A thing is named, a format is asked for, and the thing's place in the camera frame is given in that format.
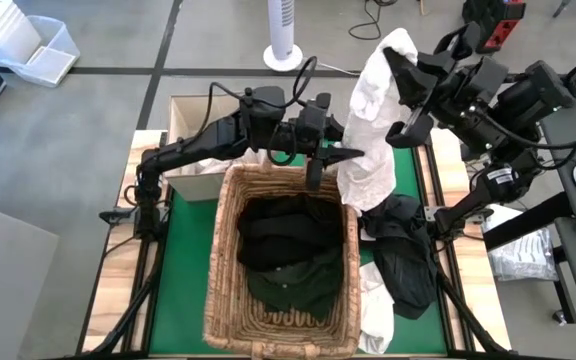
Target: concrete floor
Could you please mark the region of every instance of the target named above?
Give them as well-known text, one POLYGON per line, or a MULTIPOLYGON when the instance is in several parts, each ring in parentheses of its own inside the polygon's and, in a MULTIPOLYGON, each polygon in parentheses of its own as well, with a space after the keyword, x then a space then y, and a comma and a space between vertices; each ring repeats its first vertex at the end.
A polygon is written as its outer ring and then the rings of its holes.
MULTIPOLYGON (((175 0, 16 2, 28 15, 66 22, 82 53, 78 67, 115 73, 156 64, 203 69, 193 77, 164 76, 161 81, 142 75, 69 75, 56 89, 6 76, 10 87, 0 99, 0 211, 61 237, 21 358, 59 357, 73 353, 77 345, 107 231, 97 213, 116 199, 144 98, 153 107, 145 108, 140 128, 165 129, 170 95, 205 93, 212 80, 235 90, 263 84, 286 88, 291 82, 214 75, 214 69, 264 68, 261 53, 268 35, 261 0, 184 0, 165 58, 160 45, 175 0)), ((425 4, 425 17, 413 0, 384 8, 382 32, 405 27, 421 51, 432 51, 461 24, 462 1, 425 4)), ((560 72, 574 66, 576 0, 553 20, 558 4, 531 0, 525 19, 495 59, 511 71, 538 59, 560 72)), ((346 31, 366 20, 361 0, 296 0, 296 42, 321 62, 360 69, 376 41, 356 40, 346 31)), ((333 110, 343 118, 352 86, 348 79, 315 79, 309 92, 331 92, 333 110)), ((561 186, 554 173, 537 181, 522 200, 526 205, 537 204, 561 186)), ((559 328, 549 319, 558 308, 550 284, 503 283, 498 288, 515 350, 576 359, 576 325, 559 328)))

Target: white box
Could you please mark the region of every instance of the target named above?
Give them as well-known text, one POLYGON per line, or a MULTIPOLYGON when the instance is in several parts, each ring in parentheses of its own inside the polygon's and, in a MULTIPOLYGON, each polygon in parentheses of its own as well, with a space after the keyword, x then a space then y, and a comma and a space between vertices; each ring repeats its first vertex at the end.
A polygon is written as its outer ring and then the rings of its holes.
MULTIPOLYGON (((208 96, 172 96, 170 98, 170 123, 168 143, 177 138, 197 134, 206 116, 208 96)), ((239 100, 228 95, 215 95, 212 100, 208 123, 227 116, 239 109, 239 100)), ((164 173, 168 183, 186 201, 214 200, 219 198, 224 173, 194 175, 188 167, 164 173)))

